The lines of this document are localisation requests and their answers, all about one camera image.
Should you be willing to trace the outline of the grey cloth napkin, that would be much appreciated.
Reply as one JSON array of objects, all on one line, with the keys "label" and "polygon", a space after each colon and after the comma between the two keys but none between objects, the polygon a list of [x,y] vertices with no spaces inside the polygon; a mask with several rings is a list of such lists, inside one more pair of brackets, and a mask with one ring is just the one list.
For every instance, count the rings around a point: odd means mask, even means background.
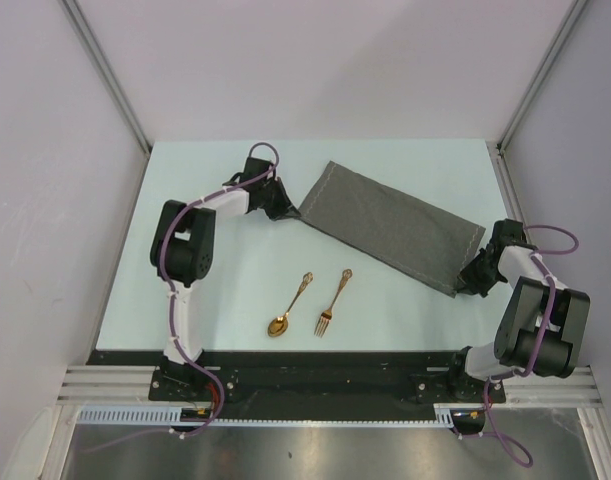
[{"label": "grey cloth napkin", "polygon": [[453,297],[485,228],[333,161],[299,207],[314,229]]}]

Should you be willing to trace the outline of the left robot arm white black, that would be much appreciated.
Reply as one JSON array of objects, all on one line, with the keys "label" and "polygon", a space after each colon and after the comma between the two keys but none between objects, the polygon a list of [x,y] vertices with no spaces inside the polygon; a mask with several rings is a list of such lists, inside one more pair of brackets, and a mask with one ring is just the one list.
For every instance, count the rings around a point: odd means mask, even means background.
[{"label": "left robot arm white black", "polygon": [[247,156],[242,171],[219,190],[190,203],[164,203],[150,249],[150,263],[168,286],[169,337],[159,371],[182,398],[199,397],[205,374],[194,367],[202,354],[191,331],[189,306],[195,284],[209,273],[218,221],[262,210],[272,221],[292,219],[299,212],[289,199],[276,170],[279,161]]}]

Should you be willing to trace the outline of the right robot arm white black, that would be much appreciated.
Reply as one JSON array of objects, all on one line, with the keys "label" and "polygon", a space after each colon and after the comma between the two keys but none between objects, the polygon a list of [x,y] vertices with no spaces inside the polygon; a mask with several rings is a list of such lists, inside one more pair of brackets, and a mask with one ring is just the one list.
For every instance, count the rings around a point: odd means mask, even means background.
[{"label": "right robot arm white black", "polygon": [[457,277],[459,294],[487,296],[499,283],[512,287],[494,341],[453,355],[448,393],[469,401],[515,376],[566,378],[573,373],[590,310],[589,296],[569,288],[547,267],[548,255],[569,255],[578,238],[556,226],[499,220],[491,239]]}]

